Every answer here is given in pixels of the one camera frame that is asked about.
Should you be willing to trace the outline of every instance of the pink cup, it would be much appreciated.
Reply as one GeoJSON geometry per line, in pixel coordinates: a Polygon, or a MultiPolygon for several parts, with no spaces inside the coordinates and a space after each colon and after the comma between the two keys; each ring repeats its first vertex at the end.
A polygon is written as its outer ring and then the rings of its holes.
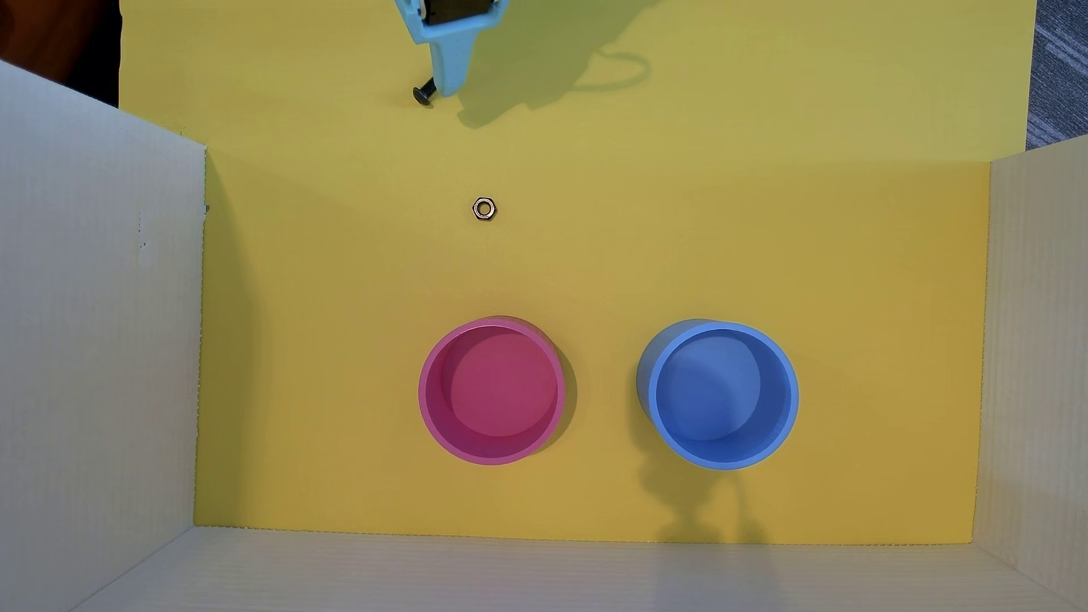
{"type": "Polygon", "coordinates": [[[547,335],[514,317],[446,334],[419,377],[419,407],[444,449],[480,465],[532,454],[559,425],[566,383],[547,335]]]}

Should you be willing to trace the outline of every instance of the screw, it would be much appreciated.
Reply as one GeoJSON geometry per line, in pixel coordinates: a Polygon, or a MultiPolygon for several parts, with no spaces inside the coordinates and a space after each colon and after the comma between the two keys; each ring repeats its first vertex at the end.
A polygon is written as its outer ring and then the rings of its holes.
{"type": "Polygon", "coordinates": [[[416,96],[416,101],[420,105],[431,108],[431,96],[438,90],[438,87],[434,84],[434,77],[423,84],[422,87],[413,87],[411,90],[412,96],[416,96]]]}

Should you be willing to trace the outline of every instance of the brown floor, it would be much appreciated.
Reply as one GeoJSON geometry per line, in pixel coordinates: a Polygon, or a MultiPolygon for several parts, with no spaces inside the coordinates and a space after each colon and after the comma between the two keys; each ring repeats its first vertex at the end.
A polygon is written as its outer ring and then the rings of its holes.
{"type": "Polygon", "coordinates": [[[115,0],[0,0],[0,60],[116,106],[115,0]]]}

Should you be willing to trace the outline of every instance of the hex nut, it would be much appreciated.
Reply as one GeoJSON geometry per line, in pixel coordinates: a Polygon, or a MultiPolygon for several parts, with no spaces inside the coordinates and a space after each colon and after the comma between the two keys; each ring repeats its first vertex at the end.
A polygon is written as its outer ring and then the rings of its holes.
{"type": "Polygon", "coordinates": [[[472,205],[472,213],[481,221],[490,221],[495,216],[495,200],[490,197],[477,198],[475,204],[472,205]]]}

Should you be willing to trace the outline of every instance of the blue bowl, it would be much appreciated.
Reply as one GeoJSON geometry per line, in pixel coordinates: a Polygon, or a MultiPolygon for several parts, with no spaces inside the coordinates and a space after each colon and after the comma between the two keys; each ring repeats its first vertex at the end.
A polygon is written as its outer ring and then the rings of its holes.
{"type": "Polygon", "coordinates": [[[680,456],[740,469],[775,452],[798,417],[798,376],[758,330],[709,319],[665,328],[642,352],[639,401],[680,456]]]}

